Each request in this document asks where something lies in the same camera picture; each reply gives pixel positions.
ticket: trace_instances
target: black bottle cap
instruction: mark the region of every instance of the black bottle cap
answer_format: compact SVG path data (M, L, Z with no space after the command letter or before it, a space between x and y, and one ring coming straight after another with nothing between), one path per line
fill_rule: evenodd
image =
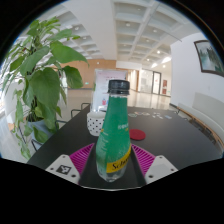
M108 84L108 92L111 94L129 95L130 82L120 79L112 79Z

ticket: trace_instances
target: bottle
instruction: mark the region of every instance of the bottle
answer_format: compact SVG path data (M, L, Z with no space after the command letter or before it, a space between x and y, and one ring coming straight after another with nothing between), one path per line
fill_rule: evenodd
M131 152L128 128L127 96L130 83L110 80L109 104L96 144L96 164L100 177L113 182L124 175Z

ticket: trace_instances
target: white ceiling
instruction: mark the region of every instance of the white ceiling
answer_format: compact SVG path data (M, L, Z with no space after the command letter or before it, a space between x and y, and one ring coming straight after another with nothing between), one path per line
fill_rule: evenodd
M200 32L182 14L155 0L69 0L38 19L53 16L61 29L72 28L81 37L61 41L87 59L130 61L145 68L170 57L172 43Z

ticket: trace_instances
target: red chip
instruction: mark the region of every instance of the red chip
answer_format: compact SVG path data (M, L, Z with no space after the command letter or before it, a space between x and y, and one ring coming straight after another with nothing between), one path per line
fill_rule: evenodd
M143 140L145 138L145 132L139 129L130 129L130 138L134 140Z

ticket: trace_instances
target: black table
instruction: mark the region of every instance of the black table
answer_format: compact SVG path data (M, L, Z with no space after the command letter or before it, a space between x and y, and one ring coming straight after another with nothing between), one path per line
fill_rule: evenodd
M27 164L46 169L61 154L71 155L80 148L96 143L98 137L92 136L87 129L87 106L66 123L31 157ZM190 165L220 158L216 147L189 122L173 111L128 107L128 113L147 112L150 115L130 117L129 128L140 129L146 133L142 141L131 140L155 156L165 156L178 170ZM128 189L144 186L145 180L140 171L134 152L131 152L124 176L115 182L107 183L99 177L96 170L95 146L87 160L79 184L84 187L100 189Z

